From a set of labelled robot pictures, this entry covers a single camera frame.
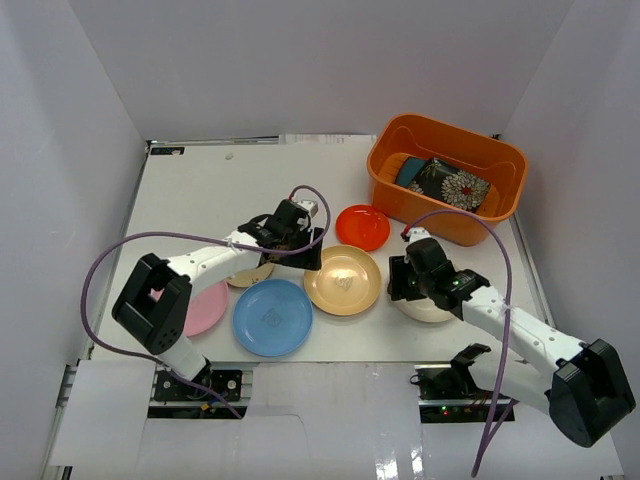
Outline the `cream white round plate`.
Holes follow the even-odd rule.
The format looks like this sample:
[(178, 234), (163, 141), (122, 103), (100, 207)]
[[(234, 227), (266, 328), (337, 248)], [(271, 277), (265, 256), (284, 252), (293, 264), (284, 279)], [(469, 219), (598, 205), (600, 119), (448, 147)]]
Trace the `cream white round plate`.
[(404, 315), (422, 323), (439, 324), (454, 318), (451, 312), (438, 308), (429, 298), (413, 301), (403, 299), (392, 301), (392, 304)]

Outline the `tan round plate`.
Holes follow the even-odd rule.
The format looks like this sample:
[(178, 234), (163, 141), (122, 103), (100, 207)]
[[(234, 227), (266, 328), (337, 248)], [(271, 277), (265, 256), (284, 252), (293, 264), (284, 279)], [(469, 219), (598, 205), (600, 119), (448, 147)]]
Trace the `tan round plate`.
[(306, 271), (303, 285), (311, 302), (334, 316), (357, 315), (378, 299), (382, 275), (376, 261), (364, 250), (335, 245), (321, 252), (321, 268)]

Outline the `blue round plate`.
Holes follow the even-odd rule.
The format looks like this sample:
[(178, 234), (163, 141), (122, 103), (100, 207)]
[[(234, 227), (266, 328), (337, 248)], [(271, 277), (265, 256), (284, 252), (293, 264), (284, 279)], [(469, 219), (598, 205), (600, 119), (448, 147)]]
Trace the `blue round plate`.
[(298, 285), (268, 279), (244, 291), (235, 303), (232, 330), (248, 352), (266, 358), (286, 356), (308, 339), (313, 305)]

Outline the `pink round plate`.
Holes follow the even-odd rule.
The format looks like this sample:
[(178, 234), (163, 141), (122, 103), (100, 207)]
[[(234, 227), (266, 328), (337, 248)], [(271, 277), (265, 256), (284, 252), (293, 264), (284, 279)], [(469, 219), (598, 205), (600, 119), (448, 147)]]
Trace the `pink round plate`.
[(190, 300), (184, 335), (193, 337), (213, 328), (223, 317), (229, 301), (229, 289), (225, 281), (208, 287)]

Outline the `black floral square plate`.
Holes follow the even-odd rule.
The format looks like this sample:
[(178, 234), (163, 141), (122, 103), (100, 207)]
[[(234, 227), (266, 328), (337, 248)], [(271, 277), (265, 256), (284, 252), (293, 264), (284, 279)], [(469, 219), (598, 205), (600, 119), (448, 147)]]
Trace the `black floral square plate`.
[(438, 157), (425, 161), (406, 189), (465, 211), (478, 210), (491, 189), (490, 182)]

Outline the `teal square plate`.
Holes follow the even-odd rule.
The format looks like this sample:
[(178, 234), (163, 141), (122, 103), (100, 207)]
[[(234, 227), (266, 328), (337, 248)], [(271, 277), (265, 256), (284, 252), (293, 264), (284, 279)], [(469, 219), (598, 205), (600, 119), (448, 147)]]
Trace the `teal square plate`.
[(426, 161), (417, 157), (408, 157), (400, 167), (394, 183), (407, 188), (416, 175), (424, 168)]

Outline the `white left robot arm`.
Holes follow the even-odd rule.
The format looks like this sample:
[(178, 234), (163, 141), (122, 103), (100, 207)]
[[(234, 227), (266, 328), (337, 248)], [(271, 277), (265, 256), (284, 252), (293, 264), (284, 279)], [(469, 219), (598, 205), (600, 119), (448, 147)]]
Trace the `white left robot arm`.
[(264, 264), (321, 268), (323, 228), (312, 219), (318, 203), (285, 199), (275, 212), (237, 227), (220, 243), (161, 259), (138, 260), (112, 317), (155, 359), (175, 372), (177, 387), (199, 399), (211, 387), (209, 361), (184, 333), (189, 303), (207, 288)]

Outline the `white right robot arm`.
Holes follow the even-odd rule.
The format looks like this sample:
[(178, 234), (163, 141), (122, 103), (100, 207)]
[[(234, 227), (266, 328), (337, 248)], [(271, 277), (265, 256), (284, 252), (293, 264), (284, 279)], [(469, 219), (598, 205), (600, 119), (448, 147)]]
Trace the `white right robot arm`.
[(428, 299), (437, 309), (477, 327), (517, 360), (501, 361), (489, 347), (473, 344), (451, 361), (453, 390), (472, 399), (503, 375), (500, 392), (548, 415), (581, 447), (593, 446), (636, 407), (616, 349), (562, 333), (506, 298), (482, 275), (458, 270), (437, 240), (422, 228), (403, 236), (402, 255), (389, 259), (392, 301)]

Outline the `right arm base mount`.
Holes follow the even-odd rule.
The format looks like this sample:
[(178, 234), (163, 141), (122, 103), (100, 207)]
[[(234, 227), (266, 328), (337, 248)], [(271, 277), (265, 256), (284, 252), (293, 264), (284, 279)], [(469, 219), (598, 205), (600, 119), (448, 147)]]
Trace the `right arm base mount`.
[(416, 365), (409, 383), (418, 389), (420, 421), (426, 424), (484, 423), (492, 392), (480, 389), (469, 373), (477, 357), (490, 353), (488, 346), (472, 344), (451, 361)]

